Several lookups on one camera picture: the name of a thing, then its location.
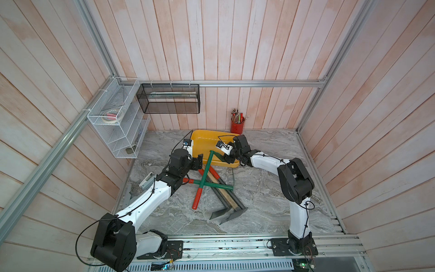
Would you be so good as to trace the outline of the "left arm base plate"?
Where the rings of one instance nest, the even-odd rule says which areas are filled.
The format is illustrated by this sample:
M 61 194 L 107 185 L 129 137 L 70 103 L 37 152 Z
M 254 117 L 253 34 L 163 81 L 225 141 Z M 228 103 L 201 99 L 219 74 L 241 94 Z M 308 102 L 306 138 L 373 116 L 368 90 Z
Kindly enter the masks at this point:
M 164 241 L 155 253 L 147 253 L 137 257 L 137 260 L 173 260 L 182 258 L 184 242 L 182 240 Z

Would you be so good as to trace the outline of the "green hoe red grip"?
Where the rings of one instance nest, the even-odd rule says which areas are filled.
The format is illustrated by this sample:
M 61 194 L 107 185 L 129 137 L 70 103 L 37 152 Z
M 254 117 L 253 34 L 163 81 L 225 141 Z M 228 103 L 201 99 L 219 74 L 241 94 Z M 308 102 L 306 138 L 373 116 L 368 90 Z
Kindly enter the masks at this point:
M 213 156 L 214 156 L 214 154 L 215 154 L 215 151 L 211 150 L 211 151 L 210 151 L 210 155 L 209 155 L 208 160 L 207 160 L 207 163 L 206 163 L 206 165 L 205 165 L 204 174 L 202 175 L 202 179 L 201 179 L 201 181 L 200 181 L 200 183 L 199 183 L 199 188 L 198 188 L 198 190 L 197 190 L 197 193 L 196 193 L 196 196 L 195 196 L 195 199 L 194 199 L 193 205 L 192 205 L 192 209 L 193 209 L 193 210 L 197 210 L 197 208 L 198 208 L 198 204 L 199 204 L 199 202 L 200 202 L 201 195 L 202 195 L 202 192 L 203 192 L 203 187 L 205 186 L 205 183 L 206 183 L 206 177 L 207 177 L 208 171 L 209 171 L 209 169 L 210 169 L 211 162 L 212 162 L 212 160 L 213 160 Z
M 182 183 L 183 184 L 197 184 L 197 185 L 200 185 L 201 181 L 200 180 L 193 180 L 193 179 L 183 178 L 183 182 Z M 231 185 L 224 185 L 224 184 L 207 182 L 207 181 L 204 183 L 204 187 L 212 187 L 212 188 L 218 188 L 218 189 L 224 189 L 224 190 L 233 190 L 233 186 L 231 186 Z

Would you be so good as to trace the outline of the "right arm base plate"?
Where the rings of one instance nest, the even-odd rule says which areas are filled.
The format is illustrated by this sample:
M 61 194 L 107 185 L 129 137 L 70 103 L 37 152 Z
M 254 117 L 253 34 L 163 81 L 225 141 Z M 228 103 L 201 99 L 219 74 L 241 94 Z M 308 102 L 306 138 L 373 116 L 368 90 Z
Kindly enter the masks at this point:
M 274 256 L 317 256 L 318 249 L 313 238 L 306 239 L 270 239 L 269 247 L 273 250 Z

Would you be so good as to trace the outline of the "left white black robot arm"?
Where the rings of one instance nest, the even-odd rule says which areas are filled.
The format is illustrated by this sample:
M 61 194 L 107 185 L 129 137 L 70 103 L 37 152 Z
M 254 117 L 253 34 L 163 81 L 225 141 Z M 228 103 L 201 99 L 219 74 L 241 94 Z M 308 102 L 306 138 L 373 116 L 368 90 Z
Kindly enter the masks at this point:
M 195 158 L 186 149 L 174 150 L 169 163 L 147 191 L 127 208 L 115 215 L 107 213 L 98 221 L 90 255 L 117 272 L 128 268 L 134 258 L 165 257 L 167 235 L 156 230 L 138 235 L 137 231 L 148 216 L 180 188 L 188 172 L 202 166 L 202 154 Z

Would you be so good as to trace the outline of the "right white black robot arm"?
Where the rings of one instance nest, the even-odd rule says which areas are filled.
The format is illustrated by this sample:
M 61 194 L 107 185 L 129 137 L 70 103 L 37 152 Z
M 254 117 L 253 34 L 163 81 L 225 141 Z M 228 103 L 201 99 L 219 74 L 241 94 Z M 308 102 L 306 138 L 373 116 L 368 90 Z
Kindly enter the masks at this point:
M 252 150 L 244 135 L 234 136 L 229 143 L 218 141 L 216 147 L 224 153 L 223 162 L 230 164 L 237 160 L 242 165 L 277 175 L 284 197 L 291 202 L 290 238 L 302 240 L 310 235 L 309 210 L 314 181 L 301 159 L 281 159 Z

